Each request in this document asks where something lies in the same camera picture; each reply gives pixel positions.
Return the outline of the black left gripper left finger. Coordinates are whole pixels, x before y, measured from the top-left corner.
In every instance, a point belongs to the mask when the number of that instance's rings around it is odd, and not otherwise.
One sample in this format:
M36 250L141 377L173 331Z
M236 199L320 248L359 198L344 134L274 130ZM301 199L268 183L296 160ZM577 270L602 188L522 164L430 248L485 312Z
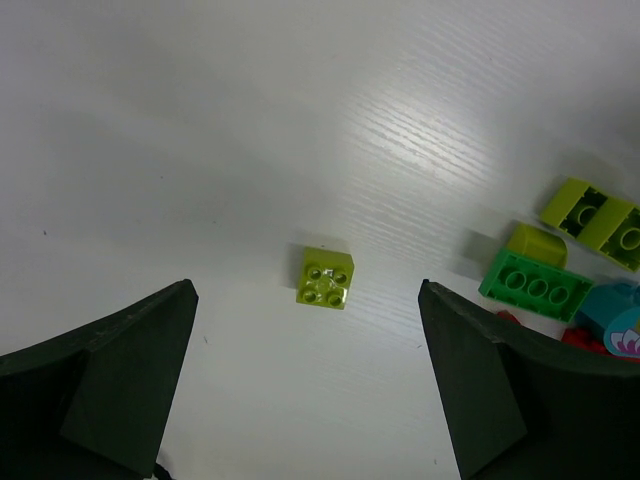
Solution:
M171 478L158 457L198 300L182 280L2 356L2 478Z

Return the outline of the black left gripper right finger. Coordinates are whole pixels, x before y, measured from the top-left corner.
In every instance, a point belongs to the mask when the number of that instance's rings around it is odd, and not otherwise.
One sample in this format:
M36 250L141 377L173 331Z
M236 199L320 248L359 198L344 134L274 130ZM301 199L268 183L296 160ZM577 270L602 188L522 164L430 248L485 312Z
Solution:
M639 366L426 280L418 303L463 479L636 479Z

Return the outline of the red long lego brick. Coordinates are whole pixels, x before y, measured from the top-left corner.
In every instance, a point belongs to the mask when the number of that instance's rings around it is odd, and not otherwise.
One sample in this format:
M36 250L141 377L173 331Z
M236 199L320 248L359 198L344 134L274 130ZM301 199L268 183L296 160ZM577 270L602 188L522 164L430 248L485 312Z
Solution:
M513 314L508 312L507 310L500 310L494 312L498 317L510 321L511 323L523 326L523 324L515 317ZM560 342L572 345L576 348L579 348L584 351L589 351L592 353L596 353L599 355L604 355L608 357L615 357L611 352L609 352L604 344L597 340L592 333L581 327L568 328L563 333ZM639 358L626 358L626 357L616 357L625 361L639 363Z

